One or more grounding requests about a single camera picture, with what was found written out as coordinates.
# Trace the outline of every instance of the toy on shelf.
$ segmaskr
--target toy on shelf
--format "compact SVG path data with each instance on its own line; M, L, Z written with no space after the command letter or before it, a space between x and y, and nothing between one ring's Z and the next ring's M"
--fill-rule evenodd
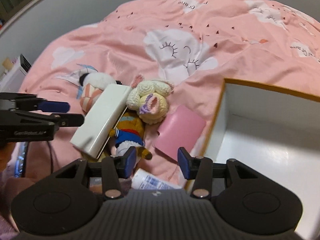
M111 129L110 137L116 138L116 156L123 156L127 150L134 146L137 150L137 161L141 158L151 160L152 154L145 149L144 123L135 112L126 112L120 118L115 129Z
M82 75L79 79L79 83L83 86L80 105L85 113L89 112L93 104L108 85L121 84L121 82L114 80L110 75L100 72Z
M143 122L155 124L167 115L169 106L166 100L173 92L173 84L166 80L144 80L141 74L131 83L133 88L127 99L127 107L137 111Z

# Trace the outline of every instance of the small figurine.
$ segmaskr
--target small figurine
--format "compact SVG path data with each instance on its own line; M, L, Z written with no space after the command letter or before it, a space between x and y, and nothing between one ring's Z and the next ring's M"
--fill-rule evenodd
M145 81L141 74L131 83L133 88L127 99L127 107L137 111L143 122L155 124L161 122L169 110L168 97L173 84L166 80Z
M109 84L121 84L107 73L101 72L86 73L80 77L79 83L83 86L80 105L85 113L89 112Z
M152 154L144 147L144 123L135 112L126 112L120 118L116 129L111 129L110 137L116 138L116 156L123 156L134 146L137 150L137 161L141 158L151 160Z

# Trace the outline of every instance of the pink book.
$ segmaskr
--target pink book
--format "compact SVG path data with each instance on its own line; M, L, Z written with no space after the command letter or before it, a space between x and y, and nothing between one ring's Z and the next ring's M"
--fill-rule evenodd
M204 127L205 120L185 106L178 106L173 114L168 114L160 125L159 137L153 146L172 159L178 161L178 149L188 152L196 144Z

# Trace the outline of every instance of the crocheted bunny toy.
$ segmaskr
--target crocheted bunny toy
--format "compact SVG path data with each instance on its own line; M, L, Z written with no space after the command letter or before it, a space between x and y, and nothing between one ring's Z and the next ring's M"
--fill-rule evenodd
M173 84L167 80L146 81L139 74L131 83L133 88L127 99L127 107L137 111L143 122L161 122L169 110L168 97L173 92Z

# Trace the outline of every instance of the black cable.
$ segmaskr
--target black cable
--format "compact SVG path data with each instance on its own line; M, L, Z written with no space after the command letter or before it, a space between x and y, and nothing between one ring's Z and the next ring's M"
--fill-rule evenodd
M50 151L50 163L51 163L51 174L53 173L53 156L52 156L52 146L49 141L47 141L49 151Z

